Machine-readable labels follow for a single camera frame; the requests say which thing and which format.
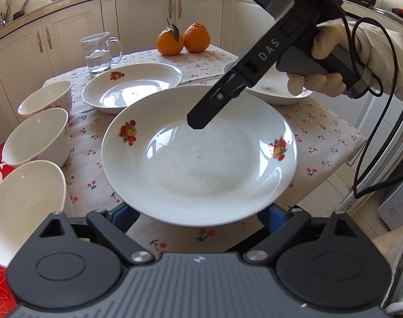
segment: metal bolt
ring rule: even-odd
[[[134,262],[143,263],[151,259],[151,254],[147,251],[138,251],[131,254],[131,259]]]
[[[268,258],[268,254],[263,250],[252,250],[247,252],[247,258],[254,262],[261,262]]]

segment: black cable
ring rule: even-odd
[[[346,33],[347,33],[348,47],[349,47],[351,62],[352,62],[353,68],[355,70],[355,73],[357,74],[357,76],[359,78],[362,78],[362,76],[360,75],[360,73],[359,73],[359,71],[358,71],[358,69],[356,67],[356,62],[355,61],[357,61],[363,68],[366,67],[366,65],[361,61],[361,59],[359,57],[359,53],[357,52],[356,43],[355,43],[355,41],[356,41],[356,31],[357,31],[357,29],[358,29],[358,27],[359,27],[359,25],[361,23],[368,23],[368,24],[371,24],[371,25],[375,25],[375,26],[379,27],[383,31],[383,33],[384,33],[385,37],[387,38],[387,40],[389,42],[389,45],[391,47],[391,51],[393,53],[393,60],[394,60],[393,85],[391,87],[391,92],[389,94],[388,101],[387,101],[387,103],[386,103],[386,105],[384,107],[384,110],[382,111],[381,116],[378,119],[377,124],[375,125],[375,128],[372,130],[372,133],[370,134],[369,138],[366,141],[365,147],[363,148],[362,154],[360,155],[359,164],[358,164],[358,166],[356,168],[356,171],[355,171],[355,178],[353,179],[353,195],[357,199],[357,198],[360,198],[360,197],[362,197],[362,196],[364,196],[364,195],[366,195],[366,194],[368,194],[370,192],[373,192],[373,191],[381,188],[380,183],[378,183],[378,184],[372,185],[371,187],[363,189],[360,192],[357,192],[359,171],[360,171],[360,167],[362,165],[363,158],[365,157],[366,151],[367,151],[370,143],[372,142],[372,139],[374,138],[375,133],[377,132],[379,126],[381,125],[382,120],[384,119],[385,113],[387,112],[387,110],[389,108],[389,105],[391,103],[391,100],[392,100],[392,98],[394,96],[394,91],[396,90],[397,77],[398,77],[398,61],[397,61],[396,49],[394,48],[394,44],[393,44],[393,42],[391,40],[391,37],[389,36],[387,30],[379,22],[377,22],[376,20],[374,20],[372,18],[361,18],[361,19],[356,21],[355,25],[353,26],[353,31],[352,31],[352,33],[350,33],[350,28],[348,27],[348,22],[347,22],[346,18],[344,17],[342,19],[343,19],[343,23],[344,23]],[[369,89],[369,91],[375,96],[382,96],[382,94],[384,93],[384,86],[382,84],[382,81],[374,73],[372,73],[372,77],[378,82],[380,92],[376,93],[371,89]]]

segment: plate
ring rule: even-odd
[[[155,92],[180,84],[182,72],[164,63],[137,63],[109,70],[92,79],[82,99],[98,111],[117,115],[124,108]]]
[[[203,130],[188,126],[188,112],[210,88],[157,92],[107,129],[104,174],[137,211],[179,226],[224,225],[263,210],[291,183],[294,134],[264,101],[244,93]]]
[[[225,65],[223,71],[226,73],[233,63],[234,62]],[[298,96],[293,96],[287,90],[287,82],[287,74],[279,72],[275,65],[273,65],[255,86],[252,88],[247,87],[246,90],[248,93],[273,105],[295,104],[312,94],[312,91],[303,88],[302,93]]]

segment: glass mug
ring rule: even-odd
[[[118,42],[120,55],[117,61],[113,61],[110,55],[111,42]],[[83,54],[90,74],[98,75],[112,68],[112,64],[118,64],[122,59],[123,46],[119,39],[110,37],[109,32],[97,33],[81,39]]]

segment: tablecloth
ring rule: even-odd
[[[175,65],[183,72],[182,84],[213,84],[224,66],[236,56],[210,46],[200,54],[185,50],[164,57],[157,50],[125,55],[116,67],[131,63],[156,62]],[[79,68],[45,84],[60,80],[73,83],[73,109],[69,119],[72,141],[70,156],[62,170],[77,216],[96,208],[111,209],[122,200],[107,183],[101,165],[101,143],[113,115],[101,113],[83,102],[81,92],[91,77]],[[289,188],[277,200],[281,207],[294,206],[325,181],[344,161],[354,156],[365,138],[346,121],[313,98],[287,106],[275,106],[290,124],[298,145],[298,167]],[[141,215],[127,235],[156,256],[164,251],[221,252],[262,227],[255,216],[215,228],[185,228],[168,225]]]

